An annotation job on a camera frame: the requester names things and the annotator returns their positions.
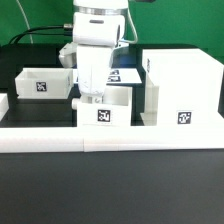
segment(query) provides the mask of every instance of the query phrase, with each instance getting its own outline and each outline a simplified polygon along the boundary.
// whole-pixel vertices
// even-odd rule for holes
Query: open box
[[[73,71],[63,68],[24,68],[15,82],[18,98],[66,99],[73,86]]]

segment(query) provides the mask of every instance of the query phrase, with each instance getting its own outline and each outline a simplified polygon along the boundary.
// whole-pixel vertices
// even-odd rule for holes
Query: green wall
[[[31,27],[72,23],[73,0],[20,0]],[[139,43],[193,44],[224,63],[223,0],[130,1]],[[0,2],[0,44],[26,30],[15,0]],[[64,37],[34,37],[34,42],[67,42]]]

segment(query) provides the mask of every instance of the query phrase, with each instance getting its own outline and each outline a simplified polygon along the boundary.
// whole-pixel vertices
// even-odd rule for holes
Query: white box
[[[73,86],[73,71],[64,68],[24,68],[15,82],[18,98],[66,99]]]
[[[81,97],[77,104],[77,126],[130,126],[132,87],[107,86],[103,103]]]
[[[223,64],[200,49],[159,49],[143,50],[142,65],[145,125],[201,125],[219,120]]]

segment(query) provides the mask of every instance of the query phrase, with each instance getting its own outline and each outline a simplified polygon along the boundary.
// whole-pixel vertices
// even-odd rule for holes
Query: cable
[[[131,14],[130,14],[129,9],[128,9],[128,22],[130,23],[131,30],[132,30],[132,33],[134,35],[134,40],[124,40],[124,39],[122,39],[122,40],[120,40],[120,42],[124,42],[124,43],[128,43],[128,44],[136,44],[138,42],[138,35],[137,35],[137,32],[136,32],[133,20],[131,18]]]
[[[15,44],[17,44],[21,38],[23,38],[24,36],[28,35],[28,34],[34,34],[34,31],[40,31],[40,30],[51,30],[51,29],[63,29],[64,26],[63,25],[56,25],[56,26],[41,26],[41,27],[35,27],[29,30],[26,30],[25,32],[23,32],[22,34],[16,35],[14,36],[10,41],[9,44],[12,44],[13,41]]]
[[[18,6],[19,6],[19,8],[20,8],[20,11],[22,12],[22,15],[23,15],[23,18],[24,18],[24,20],[25,20],[27,29],[29,30],[29,29],[30,29],[30,24],[29,24],[28,19],[27,19],[27,17],[26,17],[26,13],[25,13],[25,11],[24,11],[24,9],[23,9],[21,3],[19,2],[19,0],[16,0],[16,2],[17,2]],[[32,37],[31,34],[30,34],[30,42],[31,42],[31,44],[33,44],[33,37]]]

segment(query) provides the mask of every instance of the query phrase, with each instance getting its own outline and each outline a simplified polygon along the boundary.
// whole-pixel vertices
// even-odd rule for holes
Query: white cardboard box
[[[66,99],[73,87],[73,71],[64,68],[24,68],[15,81],[18,98]]]

